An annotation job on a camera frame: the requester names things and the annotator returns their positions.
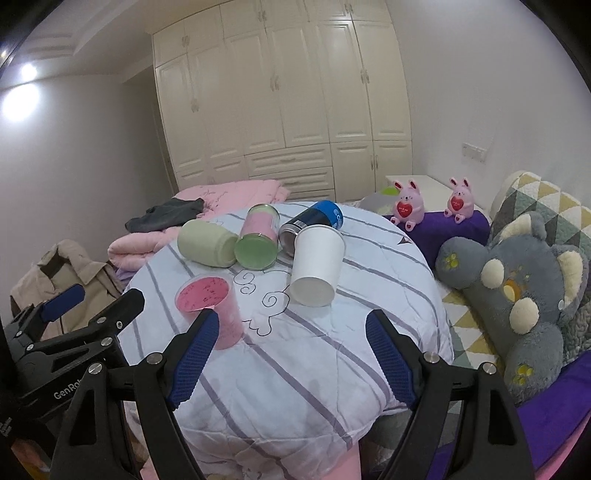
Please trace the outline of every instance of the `gray koala plush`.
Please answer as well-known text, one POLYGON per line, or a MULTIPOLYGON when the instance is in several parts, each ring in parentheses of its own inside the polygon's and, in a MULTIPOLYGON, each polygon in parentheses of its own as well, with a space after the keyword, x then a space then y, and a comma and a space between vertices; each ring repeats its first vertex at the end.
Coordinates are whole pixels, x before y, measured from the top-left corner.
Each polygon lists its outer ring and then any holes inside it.
POLYGON ((486 247, 455 237, 436 261, 442 282, 461 290, 505 361, 505 383, 519 404, 551 385, 563 366, 560 328, 573 318, 589 263, 571 245, 548 246, 544 221, 529 212, 486 247))

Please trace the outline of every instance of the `gray cloth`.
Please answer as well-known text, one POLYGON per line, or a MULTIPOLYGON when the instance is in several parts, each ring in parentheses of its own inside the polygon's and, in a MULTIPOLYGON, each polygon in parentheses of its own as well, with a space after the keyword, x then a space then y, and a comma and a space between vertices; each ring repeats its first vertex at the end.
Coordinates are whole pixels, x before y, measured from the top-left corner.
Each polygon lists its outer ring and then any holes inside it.
POLYGON ((173 198, 162 205, 150 207, 142 217, 132 218, 125 224, 125 228, 129 233, 147 233, 164 230, 169 226, 182 226, 202 213, 203 207, 203 199, 173 198))

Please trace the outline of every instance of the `ceiling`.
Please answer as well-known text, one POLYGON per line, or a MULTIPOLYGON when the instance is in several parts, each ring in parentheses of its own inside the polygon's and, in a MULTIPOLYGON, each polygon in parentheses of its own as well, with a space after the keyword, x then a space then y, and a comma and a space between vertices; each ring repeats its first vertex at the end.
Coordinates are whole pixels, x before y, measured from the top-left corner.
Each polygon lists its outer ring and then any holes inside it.
POLYGON ((36 79, 114 74, 122 82, 152 65, 148 0, 64 0, 25 40, 6 69, 0 88, 24 83, 31 63, 36 79))

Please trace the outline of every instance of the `stuffed animal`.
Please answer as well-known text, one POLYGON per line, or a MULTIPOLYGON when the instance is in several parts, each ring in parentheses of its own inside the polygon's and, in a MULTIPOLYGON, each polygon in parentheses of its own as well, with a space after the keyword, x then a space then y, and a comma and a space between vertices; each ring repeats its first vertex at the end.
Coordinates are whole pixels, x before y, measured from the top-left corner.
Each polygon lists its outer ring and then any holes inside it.
POLYGON ((454 215, 456 223, 462 223, 474 213, 472 187, 467 178, 464 178, 460 184, 453 177, 449 182, 452 184, 453 192, 447 201, 447 208, 443 211, 443 215, 446 217, 454 215))
POLYGON ((462 290, 505 362, 516 403, 546 389, 563 366, 561 327, 573 318, 589 276, 571 245, 548 246, 538 212, 509 223, 486 247, 454 237, 436 261, 442 282, 462 290))
POLYGON ((398 180, 394 182, 394 186, 400 190, 400 193, 392 208, 392 214, 394 216, 390 221, 394 225, 405 222, 404 228, 407 232, 411 232, 415 225, 421 223, 423 217, 425 217, 423 197, 421 196, 417 183, 413 179, 408 181, 408 187, 403 187, 402 183, 398 180))

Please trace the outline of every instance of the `metal can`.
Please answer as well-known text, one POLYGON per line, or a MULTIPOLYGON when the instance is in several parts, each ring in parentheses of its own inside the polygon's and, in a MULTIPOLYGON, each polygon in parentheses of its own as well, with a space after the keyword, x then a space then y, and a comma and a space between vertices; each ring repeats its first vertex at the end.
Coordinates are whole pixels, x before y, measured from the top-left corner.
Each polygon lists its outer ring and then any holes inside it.
POLYGON ((336 203, 321 200, 281 225, 279 242, 290 257, 296 253, 297 234, 310 225, 326 225, 338 230, 343 226, 343 212, 336 203))
POLYGON ((279 212, 271 205, 262 203, 248 210, 234 246, 240 265, 249 270, 263 270, 277 259, 279 221, 279 212))

